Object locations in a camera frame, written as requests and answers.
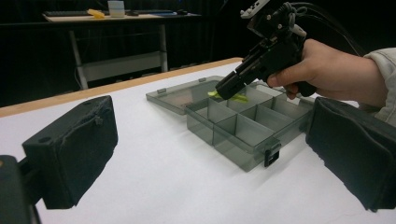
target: background table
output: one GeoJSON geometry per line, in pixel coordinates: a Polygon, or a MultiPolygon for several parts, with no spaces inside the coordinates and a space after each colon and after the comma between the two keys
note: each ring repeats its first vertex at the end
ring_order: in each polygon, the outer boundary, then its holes
{"type": "Polygon", "coordinates": [[[226,76],[238,64],[231,59],[0,108],[0,154],[21,160],[23,141],[77,104],[109,94],[120,138],[114,155],[76,207],[47,210],[40,201],[44,224],[393,223],[394,210],[364,210],[304,134],[271,166],[246,173],[191,133],[185,116],[146,99],[164,87],[226,76]]]}

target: yellow object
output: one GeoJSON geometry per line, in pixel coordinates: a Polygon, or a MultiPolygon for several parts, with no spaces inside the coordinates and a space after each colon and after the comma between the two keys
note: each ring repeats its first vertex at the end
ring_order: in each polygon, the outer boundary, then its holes
{"type": "Polygon", "coordinates": [[[93,15],[94,18],[96,19],[104,19],[105,18],[105,13],[95,10],[95,9],[88,9],[87,10],[88,14],[93,15]]]}
{"type": "MultiPolygon", "coordinates": [[[[221,98],[221,96],[218,94],[217,91],[210,91],[207,93],[209,96],[214,96],[217,98],[221,98]]],[[[246,97],[246,95],[242,95],[242,94],[235,94],[233,97],[230,98],[230,100],[232,101],[236,101],[239,103],[247,103],[248,102],[248,98],[246,97]]]]}

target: human hand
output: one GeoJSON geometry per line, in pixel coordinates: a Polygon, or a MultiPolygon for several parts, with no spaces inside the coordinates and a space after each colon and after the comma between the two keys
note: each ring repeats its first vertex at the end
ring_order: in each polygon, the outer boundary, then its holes
{"type": "Polygon", "coordinates": [[[304,43],[302,61],[272,74],[270,87],[283,86],[290,99],[299,92],[298,81],[317,87],[317,94],[336,100],[351,100],[384,106],[388,90],[376,63],[367,58],[331,48],[314,39],[304,43]]]}

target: dark background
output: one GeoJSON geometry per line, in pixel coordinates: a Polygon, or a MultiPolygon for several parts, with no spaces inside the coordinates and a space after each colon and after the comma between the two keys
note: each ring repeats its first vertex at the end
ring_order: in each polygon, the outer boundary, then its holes
{"type": "MultiPolygon", "coordinates": [[[[170,69],[232,57],[244,57],[260,39],[247,28],[239,11],[249,0],[124,0],[128,9],[185,9],[213,18],[211,22],[167,24],[170,69]]],[[[266,6],[278,8],[285,1],[271,0],[266,6]]],[[[324,8],[336,18],[366,52],[396,47],[396,3],[385,1],[304,1],[324,8]]],[[[105,9],[105,0],[1,0],[0,23],[46,22],[46,10],[105,9]]],[[[315,38],[337,49],[354,53],[343,37],[327,26],[310,20],[298,21],[315,38]]],[[[133,25],[118,28],[77,30],[83,63],[157,50],[159,37],[154,27],[133,25]]],[[[80,89],[76,65],[66,30],[2,31],[0,34],[0,106],[15,105],[80,89]]],[[[95,87],[140,77],[126,74],[90,82],[95,87]]]]}

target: open transparent lid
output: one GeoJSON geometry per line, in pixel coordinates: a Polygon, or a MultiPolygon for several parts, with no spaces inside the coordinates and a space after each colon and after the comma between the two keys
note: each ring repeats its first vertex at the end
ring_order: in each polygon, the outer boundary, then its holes
{"type": "Polygon", "coordinates": [[[163,88],[146,93],[146,98],[157,105],[163,106],[179,115],[185,115],[185,107],[209,97],[210,91],[216,90],[216,85],[223,77],[203,77],[178,86],[163,88]]]}

